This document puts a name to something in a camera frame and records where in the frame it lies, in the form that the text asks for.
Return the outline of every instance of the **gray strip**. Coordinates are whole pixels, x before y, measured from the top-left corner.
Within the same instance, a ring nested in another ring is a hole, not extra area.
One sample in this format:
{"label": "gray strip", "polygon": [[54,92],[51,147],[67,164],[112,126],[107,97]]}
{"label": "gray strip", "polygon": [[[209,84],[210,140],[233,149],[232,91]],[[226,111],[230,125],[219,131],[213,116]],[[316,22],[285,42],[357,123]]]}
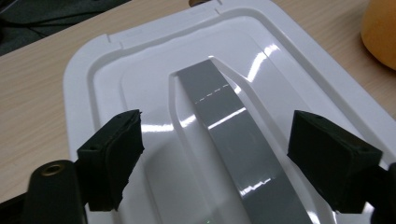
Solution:
{"label": "gray strip", "polygon": [[273,150],[216,66],[177,72],[238,189],[252,223],[312,223]]}

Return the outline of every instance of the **wooden surface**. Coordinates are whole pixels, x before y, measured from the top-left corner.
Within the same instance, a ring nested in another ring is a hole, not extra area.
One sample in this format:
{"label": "wooden surface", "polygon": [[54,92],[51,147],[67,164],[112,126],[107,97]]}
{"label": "wooden surface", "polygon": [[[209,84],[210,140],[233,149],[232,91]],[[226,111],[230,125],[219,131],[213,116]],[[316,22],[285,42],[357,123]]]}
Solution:
{"label": "wooden surface", "polygon": [[[378,63],[360,39],[368,0],[274,2],[396,119],[396,72]],[[134,0],[0,57],[0,202],[25,192],[38,166],[68,159],[62,81],[76,50],[98,35],[188,7],[188,0]]]}

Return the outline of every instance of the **white plastic lid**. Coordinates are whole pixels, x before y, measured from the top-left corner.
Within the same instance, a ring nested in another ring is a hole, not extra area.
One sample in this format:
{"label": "white plastic lid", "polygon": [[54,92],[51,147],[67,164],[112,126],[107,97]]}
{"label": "white plastic lid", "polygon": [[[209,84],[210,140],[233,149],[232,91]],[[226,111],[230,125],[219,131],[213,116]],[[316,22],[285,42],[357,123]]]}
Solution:
{"label": "white plastic lid", "polygon": [[90,223],[250,222],[241,192],[176,76],[206,60],[256,122],[312,223],[370,223],[369,207],[364,215],[336,215],[286,156],[293,111],[319,114],[380,148],[383,166],[396,161],[396,123],[279,7],[262,0],[205,3],[98,36],[75,54],[64,75],[73,160],[113,116],[143,112],[146,150],[120,210],[89,212]]}

